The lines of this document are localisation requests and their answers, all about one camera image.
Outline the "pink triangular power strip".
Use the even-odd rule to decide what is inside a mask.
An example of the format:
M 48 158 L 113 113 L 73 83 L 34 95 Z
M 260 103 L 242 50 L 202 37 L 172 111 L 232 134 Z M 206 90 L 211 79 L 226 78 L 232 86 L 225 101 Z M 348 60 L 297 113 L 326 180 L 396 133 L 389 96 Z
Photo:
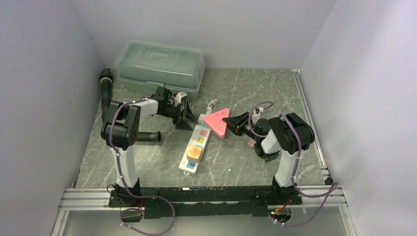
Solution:
M 220 139 L 223 139 L 226 137 L 227 132 L 227 124 L 223 121 L 223 118 L 228 118 L 229 114 L 230 109 L 224 108 L 205 116 L 203 121 L 212 132 L 214 132 Z

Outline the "tan cube plug adapter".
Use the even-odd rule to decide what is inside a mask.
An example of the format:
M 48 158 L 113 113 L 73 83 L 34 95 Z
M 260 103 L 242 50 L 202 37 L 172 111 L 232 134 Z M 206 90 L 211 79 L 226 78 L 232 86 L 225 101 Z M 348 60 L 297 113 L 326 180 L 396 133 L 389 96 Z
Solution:
M 203 148 L 199 145 L 190 145 L 186 157 L 188 161 L 199 163 L 202 158 Z

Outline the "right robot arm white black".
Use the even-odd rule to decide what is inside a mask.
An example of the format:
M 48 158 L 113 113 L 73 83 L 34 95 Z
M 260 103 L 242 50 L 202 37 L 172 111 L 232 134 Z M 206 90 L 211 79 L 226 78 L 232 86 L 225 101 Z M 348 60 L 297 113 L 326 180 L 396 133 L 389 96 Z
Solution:
M 304 153 L 315 142 L 311 126 L 295 113 L 262 118 L 256 124 L 248 112 L 222 120 L 233 134 L 247 135 L 249 145 L 265 162 L 280 157 L 278 170 L 272 179 L 271 198 L 277 204 L 285 203 L 297 192 L 298 166 Z

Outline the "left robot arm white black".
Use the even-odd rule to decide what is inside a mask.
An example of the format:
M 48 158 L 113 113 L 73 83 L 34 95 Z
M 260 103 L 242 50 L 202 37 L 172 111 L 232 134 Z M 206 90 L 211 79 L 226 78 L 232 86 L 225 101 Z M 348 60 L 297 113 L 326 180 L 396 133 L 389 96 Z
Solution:
M 112 101 L 101 128 L 101 138 L 115 162 L 115 191 L 122 194 L 122 200 L 130 207 L 136 206 L 142 197 L 133 145 L 149 141 L 146 133 L 139 132 L 139 124 L 143 118 L 154 115 L 172 119 L 175 128 L 180 130 L 192 130 L 198 124 L 185 92 L 173 94 L 167 88 L 158 87 L 151 97 L 130 102 Z

